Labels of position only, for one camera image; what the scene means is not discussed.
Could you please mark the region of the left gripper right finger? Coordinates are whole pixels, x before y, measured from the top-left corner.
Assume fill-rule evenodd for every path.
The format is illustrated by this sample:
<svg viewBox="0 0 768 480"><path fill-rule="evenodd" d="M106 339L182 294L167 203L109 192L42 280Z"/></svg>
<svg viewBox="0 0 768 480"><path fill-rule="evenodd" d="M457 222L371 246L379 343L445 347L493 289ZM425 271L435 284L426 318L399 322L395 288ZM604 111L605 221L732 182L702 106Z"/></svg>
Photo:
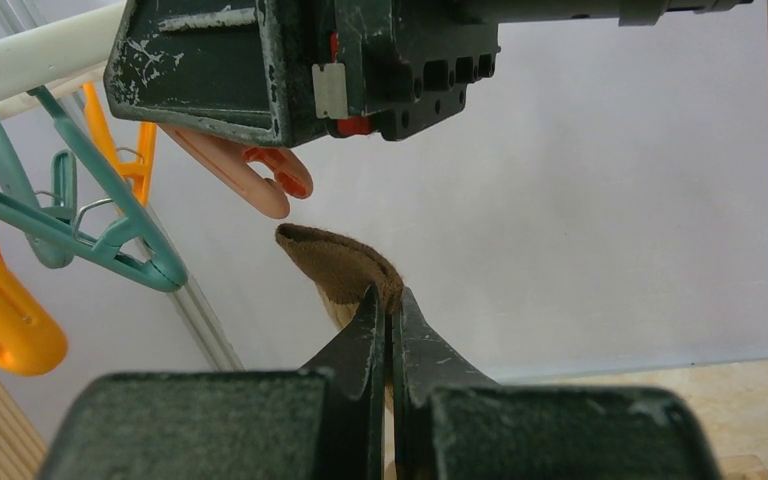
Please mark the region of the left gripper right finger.
<svg viewBox="0 0 768 480"><path fill-rule="evenodd" d="M700 422L646 385L503 385L460 355L404 291L393 317L402 479L717 479Z"/></svg>

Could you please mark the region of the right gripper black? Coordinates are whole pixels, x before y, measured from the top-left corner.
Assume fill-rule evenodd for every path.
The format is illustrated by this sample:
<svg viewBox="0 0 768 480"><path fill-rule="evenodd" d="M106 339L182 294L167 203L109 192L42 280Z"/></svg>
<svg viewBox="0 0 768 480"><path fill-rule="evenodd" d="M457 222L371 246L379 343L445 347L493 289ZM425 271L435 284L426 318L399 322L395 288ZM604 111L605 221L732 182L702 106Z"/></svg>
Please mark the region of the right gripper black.
<svg viewBox="0 0 768 480"><path fill-rule="evenodd" d="M667 13L728 11L734 1L320 1L317 116L330 135L417 134L490 78L504 23L615 19L652 26Z"/></svg>

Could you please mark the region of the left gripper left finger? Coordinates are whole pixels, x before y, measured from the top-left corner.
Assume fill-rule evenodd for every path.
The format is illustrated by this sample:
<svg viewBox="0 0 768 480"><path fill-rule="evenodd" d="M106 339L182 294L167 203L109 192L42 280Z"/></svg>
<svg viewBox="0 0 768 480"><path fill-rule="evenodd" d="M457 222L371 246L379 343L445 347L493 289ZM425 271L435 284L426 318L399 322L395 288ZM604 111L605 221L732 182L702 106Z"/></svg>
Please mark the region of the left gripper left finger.
<svg viewBox="0 0 768 480"><path fill-rule="evenodd" d="M379 479L385 312L365 291L301 368L123 372L77 397L42 479Z"/></svg>

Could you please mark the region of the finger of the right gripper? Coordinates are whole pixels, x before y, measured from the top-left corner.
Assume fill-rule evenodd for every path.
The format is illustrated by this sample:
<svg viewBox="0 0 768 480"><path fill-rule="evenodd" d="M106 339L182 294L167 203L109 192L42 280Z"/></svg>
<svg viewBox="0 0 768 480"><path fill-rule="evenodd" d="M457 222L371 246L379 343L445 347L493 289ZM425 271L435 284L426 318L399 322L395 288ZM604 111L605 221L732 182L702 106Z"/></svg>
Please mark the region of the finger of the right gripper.
<svg viewBox="0 0 768 480"><path fill-rule="evenodd" d="M256 146L325 135L312 67L316 1L129 1L104 72L119 119Z"/></svg>

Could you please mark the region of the brown sock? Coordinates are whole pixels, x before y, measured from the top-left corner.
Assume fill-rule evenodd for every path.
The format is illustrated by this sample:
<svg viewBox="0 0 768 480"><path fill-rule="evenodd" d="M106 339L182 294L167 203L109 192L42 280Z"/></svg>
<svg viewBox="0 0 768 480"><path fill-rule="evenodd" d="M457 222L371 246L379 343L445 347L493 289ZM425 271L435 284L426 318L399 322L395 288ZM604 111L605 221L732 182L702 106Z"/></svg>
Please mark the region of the brown sock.
<svg viewBox="0 0 768 480"><path fill-rule="evenodd" d="M372 247L345 235L291 223L276 228L275 241L314 283L338 330L351 322L370 286L376 288L386 313L399 310L403 279Z"/></svg>

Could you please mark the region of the white round clip hanger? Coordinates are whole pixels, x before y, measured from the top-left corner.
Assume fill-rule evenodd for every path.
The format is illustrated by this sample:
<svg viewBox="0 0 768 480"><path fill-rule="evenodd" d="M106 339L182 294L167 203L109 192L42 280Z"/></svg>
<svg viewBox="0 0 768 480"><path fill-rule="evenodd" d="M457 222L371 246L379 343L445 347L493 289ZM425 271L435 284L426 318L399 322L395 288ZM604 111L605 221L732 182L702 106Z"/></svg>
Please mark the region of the white round clip hanger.
<svg viewBox="0 0 768 480"><path fill-rule="evenodd" d="M39 106L28 91L56 98L101 80L123 15L123 2L0 39L0 118Z"/></svg>

